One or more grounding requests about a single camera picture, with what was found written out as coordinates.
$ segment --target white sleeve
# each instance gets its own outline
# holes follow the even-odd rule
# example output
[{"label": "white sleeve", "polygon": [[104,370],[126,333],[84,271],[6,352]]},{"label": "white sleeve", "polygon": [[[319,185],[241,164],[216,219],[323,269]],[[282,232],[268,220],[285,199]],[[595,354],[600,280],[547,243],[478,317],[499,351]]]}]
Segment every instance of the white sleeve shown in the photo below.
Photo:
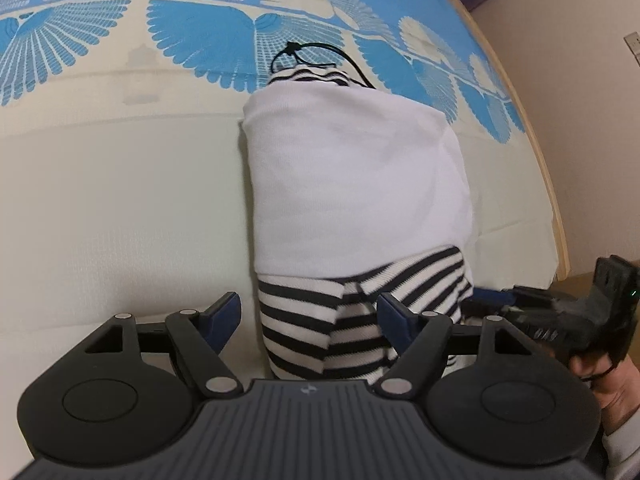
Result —
[{"label": "white sleeve", "polygon": [[634,480],[640,473],[640,410],[602,443],[609,457],[606,479]]}]

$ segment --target folded clothing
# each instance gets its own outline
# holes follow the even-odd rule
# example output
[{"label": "folded clothing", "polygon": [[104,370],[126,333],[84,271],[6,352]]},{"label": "folded clothing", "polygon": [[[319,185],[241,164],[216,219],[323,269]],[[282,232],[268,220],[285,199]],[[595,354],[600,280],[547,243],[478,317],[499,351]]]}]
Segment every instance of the folded clothing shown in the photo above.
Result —
[{"label": "folded clothing", "polygon": [[470,237],[460,146],[434,108],[299,66],[251,96],[242,127],[259,274],[355,276]]},{"label": "folded clothing", "polygon": [[[456,247],[438,248],[348,278],[258,275],[264,345],[280,379],[382,377],[397,357],[376,319],[376,301],[391,292],[412,312],[433,310],[460,321],[472,293]],[[450,369],[457,363],[450,359]]]}]

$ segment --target human hand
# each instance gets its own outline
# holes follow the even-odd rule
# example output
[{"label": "human hand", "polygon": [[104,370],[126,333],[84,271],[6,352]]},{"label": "human hand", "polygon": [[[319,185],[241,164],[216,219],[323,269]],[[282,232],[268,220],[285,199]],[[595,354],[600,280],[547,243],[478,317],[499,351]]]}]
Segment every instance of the human hand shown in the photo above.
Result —
[{"label": "human hand", "polygon": [[[608,355],[588,354],[574,356],[569,369],[578,377],[590,377],[606,372],[611,366]],[[601,379],[591,383],[591,391],[602,409],[602,427],[605,434],[616,431],[640,407],[640,371],[626,356],[618,366]]]}]

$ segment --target wooden floor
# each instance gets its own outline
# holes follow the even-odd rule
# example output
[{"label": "wooden floor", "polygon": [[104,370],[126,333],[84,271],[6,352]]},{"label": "wooden floor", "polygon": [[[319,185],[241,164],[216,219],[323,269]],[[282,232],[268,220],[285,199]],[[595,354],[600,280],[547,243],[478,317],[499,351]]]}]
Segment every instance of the wooden floor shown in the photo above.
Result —
[{"label": "wooden floor", "polygon": [[[636,266],[640,266],[640,262],[634,262]],[[593,281],[593,273],[580,274],[579,276],[572,276],[563,280],[562,282],[553,282],[551,285],[552,290],[561,290],[568,294],[581,298],[588,295],[591,288],[591,282]],[[631,343],[629,349],[629,355],[633,359],[636,366],[640,367],[640,330],[636,330],[636,336]]]}]

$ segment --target mattress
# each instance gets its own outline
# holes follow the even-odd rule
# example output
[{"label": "mattress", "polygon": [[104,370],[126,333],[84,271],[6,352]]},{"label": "mattress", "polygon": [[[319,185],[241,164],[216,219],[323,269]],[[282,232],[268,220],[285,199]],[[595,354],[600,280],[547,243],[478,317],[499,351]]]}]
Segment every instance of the mattress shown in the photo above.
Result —
[{"label": "mattress", "polygon": [[[2,420],[89,327],[228,290],[243,320],[225,352],[239,374],[260,369],[240,123],[287,41],[337,46],[376,88],[443,111],[472,190],[476,283],[550,283],[554,210],[527,121],[449,0],[0,0],[0,348],[14,349],[0,373],[19,378],[3,381]],[[6,478],[28,452],[1,431]]]}]

